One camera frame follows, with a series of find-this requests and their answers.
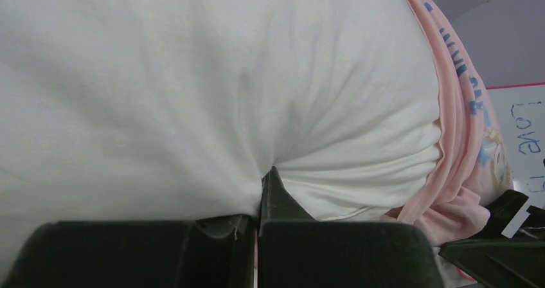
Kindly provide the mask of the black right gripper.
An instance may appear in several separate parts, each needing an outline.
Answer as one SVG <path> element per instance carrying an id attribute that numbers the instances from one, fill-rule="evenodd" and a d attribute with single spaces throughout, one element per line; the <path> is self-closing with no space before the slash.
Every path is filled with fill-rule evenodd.
<path id="1" fill-rule="evenodd" d="M 439 255 L 485 287 L 544 287 L 544 208 L 529 205 L 530 198 L 507 190 L 486 205 L 490 212 L 482 239 L 445 243 Z M 516 222 L 515 238 L 501 233 L 519 211 L 527 218 Z"/>

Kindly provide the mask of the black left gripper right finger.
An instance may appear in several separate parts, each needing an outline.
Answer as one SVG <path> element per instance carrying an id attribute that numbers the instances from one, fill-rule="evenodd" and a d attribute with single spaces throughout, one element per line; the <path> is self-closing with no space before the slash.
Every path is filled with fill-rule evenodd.
<path id="1" fill-rule="evenodd" d="M 277 169 L 263 178 L 259 287 L 443 287 L 432 247 L 397 222 L 319 222 L 286 191 Z"/>

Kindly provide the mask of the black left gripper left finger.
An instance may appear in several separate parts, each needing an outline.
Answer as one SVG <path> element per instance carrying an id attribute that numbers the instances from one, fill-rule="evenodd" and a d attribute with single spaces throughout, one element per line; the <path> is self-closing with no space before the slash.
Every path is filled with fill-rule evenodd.
<path id="1" fill-rule="evenodd" d="M 252 287 L 254 241 L 247 215 L 47 223 L 3 287 Z"/>

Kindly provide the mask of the Elsa print pink-lined pillowcase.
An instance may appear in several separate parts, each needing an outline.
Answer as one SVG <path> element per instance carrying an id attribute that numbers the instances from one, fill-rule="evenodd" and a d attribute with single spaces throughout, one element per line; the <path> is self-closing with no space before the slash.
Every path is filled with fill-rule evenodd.
<path id="1" fill-rule="evenodd" d="M 442 156 L 424 187 L 388 217 L 439 246 L 481 231 L 488 204 L 514 185 L 492 102 L 460 38 L 432 0 L 408 1 L 434 57 Z"/>

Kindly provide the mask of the white pillow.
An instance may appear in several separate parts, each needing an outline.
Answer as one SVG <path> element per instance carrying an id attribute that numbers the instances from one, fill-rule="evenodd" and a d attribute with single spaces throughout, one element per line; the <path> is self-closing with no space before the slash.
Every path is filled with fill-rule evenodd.
<path id="1" fill-rule="evenodd" d="M 441 156 L 407 0 L 1 0 L 1 273 L 57 220 L 320 221 L 404 205 Z"/>

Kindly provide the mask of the pink framed whiteboard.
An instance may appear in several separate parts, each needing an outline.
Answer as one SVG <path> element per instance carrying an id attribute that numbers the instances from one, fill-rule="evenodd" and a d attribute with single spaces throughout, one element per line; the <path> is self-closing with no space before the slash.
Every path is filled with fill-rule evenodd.
<path id="1" fill-rule="evenodd" d="M 544 194 L 544 83 L 491 87 L 514 188 L 528 195 Z"/>

